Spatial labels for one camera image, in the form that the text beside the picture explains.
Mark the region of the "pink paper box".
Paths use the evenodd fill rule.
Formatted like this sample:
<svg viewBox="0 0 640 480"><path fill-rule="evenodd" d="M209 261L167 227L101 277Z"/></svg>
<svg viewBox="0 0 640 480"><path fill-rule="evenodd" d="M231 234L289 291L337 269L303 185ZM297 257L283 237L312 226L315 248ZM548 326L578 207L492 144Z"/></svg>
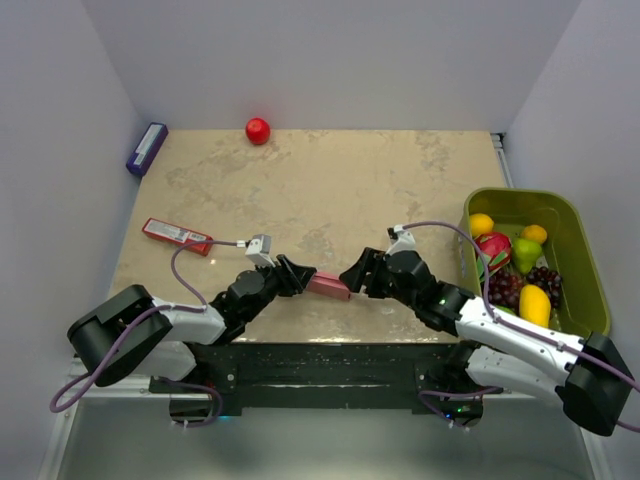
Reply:
<svg viewBox="0 0 640 480"><path fill-rule="evenodd" d="M339 277L326 272L316 272L308 283L306 290L339 301L349 301L351 299L351 291Z"/></svg>

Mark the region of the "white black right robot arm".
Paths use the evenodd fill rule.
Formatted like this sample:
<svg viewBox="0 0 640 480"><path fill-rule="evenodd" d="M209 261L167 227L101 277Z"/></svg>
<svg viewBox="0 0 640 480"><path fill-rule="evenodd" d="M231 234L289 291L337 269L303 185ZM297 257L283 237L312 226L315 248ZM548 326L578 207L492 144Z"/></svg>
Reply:
<svg viewBox="0 0 640 480"><path fill-rule="evenodd" d="M609 337L593 332L581 338L499 311L436 279L414 250L389 254L367 248L339 279L353 293L392 298L427 327L475 343L468 359L445 369L452 390L466 393L481 385L546 399L600 436L625 425L620 415L639 384Z"/></svg>

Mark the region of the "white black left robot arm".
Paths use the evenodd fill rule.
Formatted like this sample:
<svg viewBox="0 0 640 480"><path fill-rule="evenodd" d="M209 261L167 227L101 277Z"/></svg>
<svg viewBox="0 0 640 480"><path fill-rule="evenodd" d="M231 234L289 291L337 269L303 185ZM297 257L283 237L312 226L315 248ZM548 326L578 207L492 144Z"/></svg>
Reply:
<svg viewBox="0 0 640 480"><path fill-rule="evenodd" d="M276 297L303 293L316 273L279 255L273 266L238 274L204 306L166 302L134 284L74 322L67 338L95 384L110 386L134 373L163 342L230 343Z"/></svg>

